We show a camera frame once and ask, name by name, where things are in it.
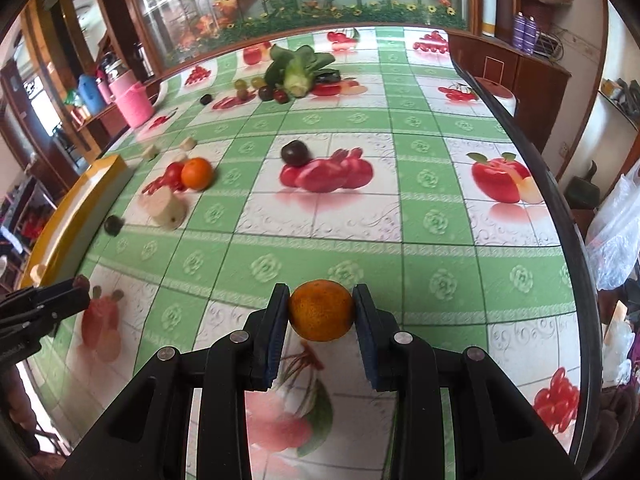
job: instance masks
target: plastic bottle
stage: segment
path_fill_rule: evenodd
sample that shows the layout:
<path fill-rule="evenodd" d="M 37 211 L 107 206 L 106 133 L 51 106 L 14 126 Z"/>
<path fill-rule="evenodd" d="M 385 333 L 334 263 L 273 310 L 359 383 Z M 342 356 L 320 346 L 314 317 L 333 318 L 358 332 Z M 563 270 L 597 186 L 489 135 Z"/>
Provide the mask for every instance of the plastic bottle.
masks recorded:
<path fill-rule="evenodd" d="M 91 115 L 97 115 L 107 106 L 104 102 L 95 79 L 87 74 L 78 78 L 78 93 Z"/>
<path fill-rule="evenodd" d="M 526 54 L 533 54 L 533 51 L 536 47 L 536 40 L 538 36 L 538 26 L 536 25 L 536 20 L 533 16 L 529 16 L 524 24 L 524 42 L 523 42 L 523 50 Z"/>
<path fill-rule="evenodd" d="M 524 16 L 521 12 L 513 17 L 513 39 L 511 40 L 511 44 L 518 50 L 523 49 L 524 26 L 526 22 L 527 20 L 524 19 Z"/>

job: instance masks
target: wooden cabinet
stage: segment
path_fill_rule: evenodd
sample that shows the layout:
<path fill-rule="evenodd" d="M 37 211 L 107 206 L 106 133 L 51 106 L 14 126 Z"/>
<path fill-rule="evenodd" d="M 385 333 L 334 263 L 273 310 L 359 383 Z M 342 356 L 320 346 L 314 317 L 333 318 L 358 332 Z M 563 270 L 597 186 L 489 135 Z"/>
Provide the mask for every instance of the wooden cabinet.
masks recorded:
<path fill-rule="evenodd" d="M 513 92 L 518 102 L 516 124 L 541 153 L 558 117 L 571 74 L 500 40 L 456 30 L 448 33 L 451 57 L 461 68 Z"/>

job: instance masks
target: wooden cylinder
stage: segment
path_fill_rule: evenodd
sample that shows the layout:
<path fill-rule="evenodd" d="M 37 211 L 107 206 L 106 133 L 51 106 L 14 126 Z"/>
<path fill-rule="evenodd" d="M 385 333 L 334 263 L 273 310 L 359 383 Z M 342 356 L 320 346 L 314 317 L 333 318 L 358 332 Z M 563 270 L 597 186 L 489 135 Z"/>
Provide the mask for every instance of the wooden cylinder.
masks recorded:
<path fill-rule="evenodd" d="M 167 186 L 161 187 L 153 195 L 143 194 L 138 200 L 140 207 L 155 224 L 165 229 L 177 229 L 187 215 L 184 202 Z"/>

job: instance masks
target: small wooden piece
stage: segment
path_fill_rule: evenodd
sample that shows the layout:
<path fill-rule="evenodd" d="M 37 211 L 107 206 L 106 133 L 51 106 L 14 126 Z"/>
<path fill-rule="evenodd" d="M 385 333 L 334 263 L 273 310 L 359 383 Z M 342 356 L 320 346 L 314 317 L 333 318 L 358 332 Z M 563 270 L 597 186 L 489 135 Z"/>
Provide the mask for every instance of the small wooden piece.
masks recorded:
<path fill-rule="evenodd" d="M 193 137 L 187 137 L 180 143 L 180 149 L 184 152 L 190 152 L 193 148 L 196 147 L 196 139 Z"/>
<path fill-rule="evenodd" d="M 153 195 L 141 195 L 138 201 L 156 225 L 168 230 L 177 229 L 187 215 L 184 202 L 167 186 L 161 187 Z"/>
<path fill-rule="evenodd" d="M 155 144 L 152 144 L 151 146 L 147 146 L 145 151 L 142 152 L 142 158 L 144 160 L 153 160 L 158 156 L 158 153 L 160 153 L 160 150 L 158 150 L 158 147 Z"/>

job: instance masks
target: printed apple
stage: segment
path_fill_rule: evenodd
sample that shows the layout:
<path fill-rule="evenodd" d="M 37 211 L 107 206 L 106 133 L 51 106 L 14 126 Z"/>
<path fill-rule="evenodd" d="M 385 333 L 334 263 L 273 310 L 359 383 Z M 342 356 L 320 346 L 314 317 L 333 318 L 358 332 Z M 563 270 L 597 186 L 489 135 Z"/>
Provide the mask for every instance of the printed apple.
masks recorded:
<path fill-rule="evenodd" d="M 522 200 L 529 204 L 542 202 L 542 195 L 529 170 L 515 160 L 513 153 L 488 160 L 482 153 L 467 153 L 475 163 L 471 175 L 476 186 L 497 202 L 514 204 Z"/>

